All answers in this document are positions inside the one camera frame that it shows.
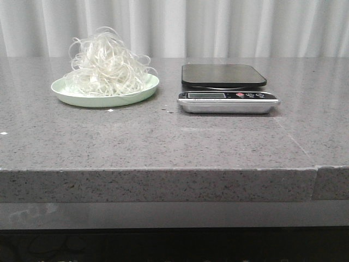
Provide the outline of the light green round plate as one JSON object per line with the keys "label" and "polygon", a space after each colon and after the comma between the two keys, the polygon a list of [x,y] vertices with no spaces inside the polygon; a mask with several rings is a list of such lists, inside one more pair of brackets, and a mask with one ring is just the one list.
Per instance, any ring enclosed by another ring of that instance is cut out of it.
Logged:
{"label": "light green round plate", "polygon": [[157,76],[148,74],[146,78],[145,89],[140,92],[125,94],[122,96],[91,97],[83,94],[71,93],[64,80],[58,79],[51,85],[51,90],[57,98],[69,105],[80,106],[85,108],[112,108],[125,106],[141,102],[151,97],[157,90],[159,79]]}

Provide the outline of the black silver kitchen scale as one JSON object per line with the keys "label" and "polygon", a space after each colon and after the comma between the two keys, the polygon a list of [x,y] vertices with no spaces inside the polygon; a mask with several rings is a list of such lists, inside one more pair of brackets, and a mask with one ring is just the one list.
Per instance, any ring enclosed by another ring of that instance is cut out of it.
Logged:
{"label": "black silver kitchen scale", "polygon": [[266,78],[245,64],[185,64],[178,103],[196,114],[267,114],[280,99],[261,90]]}

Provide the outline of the white vermicelli noodle bundle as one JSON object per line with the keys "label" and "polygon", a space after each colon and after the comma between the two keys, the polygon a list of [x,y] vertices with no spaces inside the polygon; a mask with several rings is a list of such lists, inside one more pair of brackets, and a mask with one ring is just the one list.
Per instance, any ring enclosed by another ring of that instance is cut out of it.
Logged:
{"label": "white vermicelli noodle bundle", "polygon": [[88,97],[134,94],[146,88],[148,73],[157,73],[147,55],[129,50],[119,34],[102,26],[87,38],[73,38],[68,51],[71,72],[63,76],[71,93]]}

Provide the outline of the white pleated curtain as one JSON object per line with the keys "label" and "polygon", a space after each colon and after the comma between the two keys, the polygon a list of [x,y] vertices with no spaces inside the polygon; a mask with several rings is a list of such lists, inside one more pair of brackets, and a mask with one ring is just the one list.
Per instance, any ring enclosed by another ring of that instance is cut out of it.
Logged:
{"label": "white pleated curtain", "polygon": [[64,57],[102,26],[152,57],[348,56],[348,1],[1,1],[1,56]]}

